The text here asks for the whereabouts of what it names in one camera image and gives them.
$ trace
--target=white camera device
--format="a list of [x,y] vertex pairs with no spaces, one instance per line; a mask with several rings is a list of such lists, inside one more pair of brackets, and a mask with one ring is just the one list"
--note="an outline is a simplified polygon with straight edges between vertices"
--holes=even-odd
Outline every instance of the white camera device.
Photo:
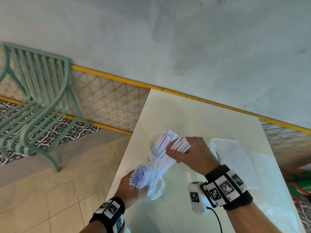
[[204,195],[200,185],[202,185],[202,181],[195,181],[188,184],[188,192],[191,202],[191,207],[194,213],[196,214],[206,214],[209,209],[212,208],[212,205]]

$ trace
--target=green metal chair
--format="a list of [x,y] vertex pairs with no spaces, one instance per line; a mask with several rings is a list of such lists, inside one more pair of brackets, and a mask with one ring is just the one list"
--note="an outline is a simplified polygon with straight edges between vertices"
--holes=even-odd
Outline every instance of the green metal chair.
[[[49,155],[66,133],[79,120],[90,124],[82,115],[73,96],[69,78],[70,59],[39,50],[1,43],[5,65],[0,82],[9,75],[26,98],[0,115],[0,152],[8,158],[8,151],[28,156],[41,154],[52,162],[57,172],[60,167]],[[17,72],[10,67],[13,59]],[[55,126],[73,106],[77,117],[42,150],[37,140]]]

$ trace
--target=black cable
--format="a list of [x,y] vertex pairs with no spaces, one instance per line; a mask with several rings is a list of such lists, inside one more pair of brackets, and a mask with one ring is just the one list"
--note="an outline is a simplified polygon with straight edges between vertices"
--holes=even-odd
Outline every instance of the black cable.
[[209,209],[209,210],[212,210],[214,213],[215,213],[215,215],[216,215],[216,218],[217,218],[217,220],[218,220],[218,223],[219,223],[219,227],[220,227],[220,233],[222,233],[222,228],[221,228],[221,224],[220,224],[220,220],[219,220],[219,218],[218,218],[218,216],[217,216],[217,213],[214,211],[214,209],[212,209],[212,208],[209,208],[209,207],[206,207],[207,209]]

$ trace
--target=gray wall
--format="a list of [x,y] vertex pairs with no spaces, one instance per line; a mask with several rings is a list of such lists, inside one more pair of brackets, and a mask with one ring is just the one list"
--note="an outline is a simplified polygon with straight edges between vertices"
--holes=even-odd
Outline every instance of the gray wall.
[[311,128],[311,0],[0,0],[0,40]]

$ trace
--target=bundle of straws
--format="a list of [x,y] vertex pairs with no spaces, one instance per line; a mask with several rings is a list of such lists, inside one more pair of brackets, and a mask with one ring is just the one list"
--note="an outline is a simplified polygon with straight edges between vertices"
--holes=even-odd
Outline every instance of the bundle of straws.
[[157,180],[176,162],[176,160],[169,157],[166,152],[166,147],[175,141],[170,149],[185,153],[190,149],[191,145],[185,137],[178,137],[178,135],[171,130],[166,130],[159,138],[155,148],[152,151],[154,157],[160,162],[157,165],[152,163],[152,160],[146,164],[138,165],[130,178],[130,185],[137,189],[142,189],[146,186],[152,186]]

